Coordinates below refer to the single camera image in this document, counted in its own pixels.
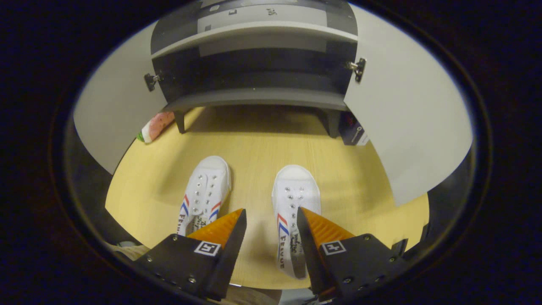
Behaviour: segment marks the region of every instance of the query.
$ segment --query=door hinge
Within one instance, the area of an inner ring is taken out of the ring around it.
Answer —
[[[353,63],[351,61],[346,63],[346,68],[354,71],[356,74],[356,81],[361,82],[362,76],[363,76],[363,70],[365,70],[365,63],[366,60],[364,58],[360,58],[358,62]]]
[[[149,89],[149,91],[154,90],[154,85],[156,84],[156,82],[164,80],[164,78],[162,78],[160,74],[151,75],[150,73],[145,74],[143,78],[145,79],[145,83],[147,84],[147,88]]]

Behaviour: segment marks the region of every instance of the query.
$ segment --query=white sneaker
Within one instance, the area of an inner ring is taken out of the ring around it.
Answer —
[[[226,161],[218,156],[201,160],[184,192],[177,234],[187,236],[216,220],[230,190],[230,169]]]
[[[288,165],[276,175],[271,197],[279,231],[277,266],[291,277],[305,278],[305,255],[296,225],[298,207],[321,214],[320,190],[308,170]]]

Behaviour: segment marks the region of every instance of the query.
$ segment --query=light wood surface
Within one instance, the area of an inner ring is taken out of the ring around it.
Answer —
[[[420,240],[429,220],[427,194],[396,207],[384,168],[369,142],[345,146],[327,135],[317,112],[288,106],[222,106],[187,113],[187,133],[171,125],[151,144],[134,141],[109,187],[106,209],[130,234],[154,247],[176,230],[188,179],[210,155],[230,165],[232,191],[219,216],[247,210],[247,230],[231,282],[264,289],[310,286],[275,265],[277,229],[271,203],[276,173],[299,164],[316,179],[322,215],[355,235],[385,245]]]

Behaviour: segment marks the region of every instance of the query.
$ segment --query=wooden table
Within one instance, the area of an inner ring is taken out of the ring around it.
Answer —
[[[230,165],[232,192],[219,216],[247,210],[247,230],[231,282],[264,289],[310,286],[276,268],[277,230],[271,203],[276,173],[287,164],[307,168],[321,192],[322,215],[355,235],[372,233],[385,245],[420,240],[429,220],[427,194],[396,207],[372,144],[345,146],[327,135],[315,110],[288,106],[196,108],[187,133],[171,125],[153,143],[138,140],[120,162],[106,209],[149,248],[175,233],[188,179],[210,155]]]

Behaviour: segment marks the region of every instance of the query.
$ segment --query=cabinet door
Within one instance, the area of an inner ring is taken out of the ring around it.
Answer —
[[[351,5],[358,25],[361,82],[344,102],[361,122],[390,181],[396,204],[422,195],[463,161],[473,140],[466,101],[452,76],[415,39]]]
[[[75,105],[75,128],[88,152],[113,174],[141,128],[165,105],[158,83],[149,91],[143,76],[155,75],[151,36],[156,22],[115,49],[90,76]]]

